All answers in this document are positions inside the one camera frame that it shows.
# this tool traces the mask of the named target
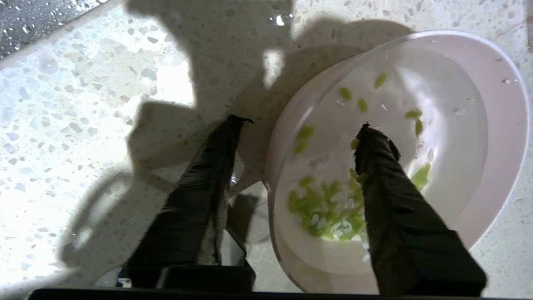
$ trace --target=terrazzo countertop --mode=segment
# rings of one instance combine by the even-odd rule
[[[113,0],[0,61],[0,298],[90,285],[133,252],[207,133],[252,118],[235,191],[263,179],[292,95],[428,29],[486,37],[531,93],[524,0]],[[473,254],[486,296],[533,297],[533,158]]]

